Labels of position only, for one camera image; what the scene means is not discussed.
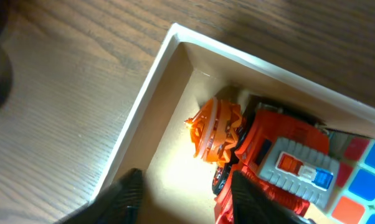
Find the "orange round disc toy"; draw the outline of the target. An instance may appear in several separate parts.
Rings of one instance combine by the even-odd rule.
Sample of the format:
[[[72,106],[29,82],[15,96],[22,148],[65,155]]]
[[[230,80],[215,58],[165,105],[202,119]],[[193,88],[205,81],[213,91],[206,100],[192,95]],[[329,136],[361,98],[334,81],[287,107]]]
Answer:
[[[240,105],[216,97],[208,100],[184,122],[195,147],[194,157],[224,167],[231,161],[242,122]]]

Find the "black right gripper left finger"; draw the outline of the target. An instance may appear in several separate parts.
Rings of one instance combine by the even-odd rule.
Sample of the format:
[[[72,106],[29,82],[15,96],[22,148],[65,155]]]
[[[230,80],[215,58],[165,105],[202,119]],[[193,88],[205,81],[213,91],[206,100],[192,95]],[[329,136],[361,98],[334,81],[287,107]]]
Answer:
[[[93,201],[61,220],[62,224],[135,223],[143,201],[143,172],[130,169]]]

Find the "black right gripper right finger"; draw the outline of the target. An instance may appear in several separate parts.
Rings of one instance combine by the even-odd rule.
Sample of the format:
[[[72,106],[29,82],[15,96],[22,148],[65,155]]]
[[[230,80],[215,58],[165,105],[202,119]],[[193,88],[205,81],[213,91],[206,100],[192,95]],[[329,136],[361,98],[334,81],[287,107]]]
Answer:
[[[232,175],[231,192],[235,224],[315,224],[271,201],[240,171]]]

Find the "red toy truck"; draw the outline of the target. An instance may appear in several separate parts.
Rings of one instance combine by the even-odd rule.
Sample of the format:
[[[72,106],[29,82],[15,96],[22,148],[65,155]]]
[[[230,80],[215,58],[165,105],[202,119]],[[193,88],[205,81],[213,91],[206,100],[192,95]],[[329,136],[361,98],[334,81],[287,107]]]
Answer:
[[[239,131],[230,161],[212,181],[216,223],[233,223],[232,174],[241,171],[273,201],[304,216],[313,204],[326,210],[339,162],[316,122],[281,107],[259,103]]]

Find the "multicoloured puzzle cube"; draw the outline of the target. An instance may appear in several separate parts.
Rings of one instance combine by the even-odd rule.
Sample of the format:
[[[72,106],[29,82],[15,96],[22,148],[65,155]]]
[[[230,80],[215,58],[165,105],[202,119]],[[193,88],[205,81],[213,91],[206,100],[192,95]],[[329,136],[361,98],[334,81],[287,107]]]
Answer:
[[[339,161],[327,216],[336,223],[375,224],[375,139],[349,139]]]

